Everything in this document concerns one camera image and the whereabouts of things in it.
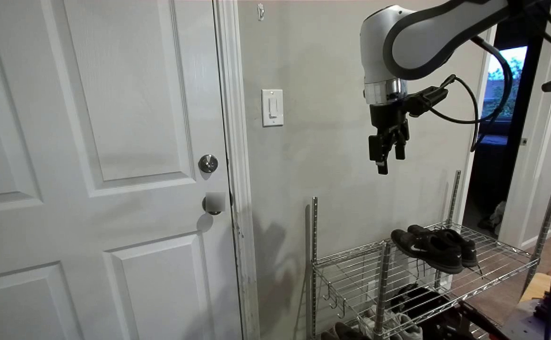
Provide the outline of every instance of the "door panel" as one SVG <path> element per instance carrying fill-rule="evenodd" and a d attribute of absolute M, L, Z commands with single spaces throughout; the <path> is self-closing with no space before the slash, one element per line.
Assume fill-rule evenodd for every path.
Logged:
<path fill-rule="evenodd" d="M 0 339 L 241 338 L 207 192 L 211 2 L 0 0 Z"/>

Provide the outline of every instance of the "light switch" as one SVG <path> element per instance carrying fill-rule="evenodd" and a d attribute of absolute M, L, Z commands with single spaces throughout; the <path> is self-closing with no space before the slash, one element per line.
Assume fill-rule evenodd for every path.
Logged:
<path fill-rule="evenodd" d="M 261 90 L 263 99 L 263 126 L 284 125 L 284 92 L 282 90 Z"/>

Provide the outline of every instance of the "metal wire shelf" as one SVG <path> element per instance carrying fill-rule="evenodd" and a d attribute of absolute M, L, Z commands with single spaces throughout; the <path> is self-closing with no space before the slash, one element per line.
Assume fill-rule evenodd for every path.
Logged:
<path fill-rule="evenodd" d="M 314 271 L 323 281 L 323 286 L 326 289 L 322 297 L 332 301 L 330 307 L 340 309 L 339 318 L 343 319 L 352 313 L 358 317 L 358 322 L 364 323 L 364 329 L 371 329 L 371 326 L 366 324 L 363 318 L 368 310 L 370 308 L 375 310 L 379 306 L 383 306 L 384 310 L 392 312 L 392 309 L 397 307 L 393 301 L 395 293 L 407 284 L 416 283 L 418 287 L 413 290 L 422 289 L 422 292 L 427 289 L 429 292 L 446 295 L 449 299 L 447 303 L 436 308 L 429 308 L 412 319 L 413 323 L 420 323 L 452 308 L 458 301 L 477 295 L 538 262 L 538 260 L 531 260 L 530 254 L 523 250 L 506 245 L 459 224 L 439 222 L 427 228 L 431 230 L 454 228 L 465 239 L 472 239 L 478 252 L 479 268 L 465 269 L 455 275 L 446 273 L 435 275 L 434 269 L 422 260 L 403 254 L 390 242 L 390 239 L 328 256 L 327 260 L 317 261 L 314 264 Z M 387 262 L 387 277 L 383 282 L 384 261 Z M 449 283 L 446 286 L 440 286 L 439 283 L 442 281 L 449 281 Z M 412 299 L 420 299 L 425 294 L 427 293 L 421 293 Z M 405 303 L 409 303 L 412 299 L 405 300 Z M 419 308 L 432 300 L 423 301 L 410 310 Z M 387 317 L 384 316 L 381 323 L 387 321 Z M 388 338 L 399 333 L 408 325 L 409 323 L 405 323 L 393 329 L 375 331 L 373 337 Z"/>
<path fill-rule="evenodd" d="M 449 275 L 431 268 L 422 260 L 411 258 L 397 249 L 390 239 L 369 243 L 353 249 L 322 258 L 317 257 L 317 198 L 312 200 L 311 237 L 308 247 L 311 257 L 308 265 L 312 269 L 310 291 L 307 295 L 310 309 L 308 320 L 308 338 L 316 336 L 317 299 L 330 301 L 330 308 L 338 309 L 338 318 L 345 323 L 356 323 L 360 328 L 372 330 L 368 335 L 384 340 L 401 332 L 410 323 L 420 323 L 449 308 L 459 301 L 477 295 L 500 282 L 528 270 L 525 286 L 535 274 L 540 261 L 546 235 L 551 226 L 551 198 L 542 222 L 541 232 L 536 242 L 534 254 L 507 245 L 451 222 L 453 220 L 456 196 L 461 173 L 456 172 L 448 219 L 427 228 L 452 228 L 465 239 L 476 244 L 478 267 L 464 269 L 461 273 Z M 405 299 L 403 312 L 411 321 L 395 328 L 385 327 L 394 315 L 399 304 L 394 299 L 401 288 L 413 284 Z M 440 296 L 447 300 L 438 301 Z M 474 328 L 474 337 L 481 338 L 483 331 Z"/>

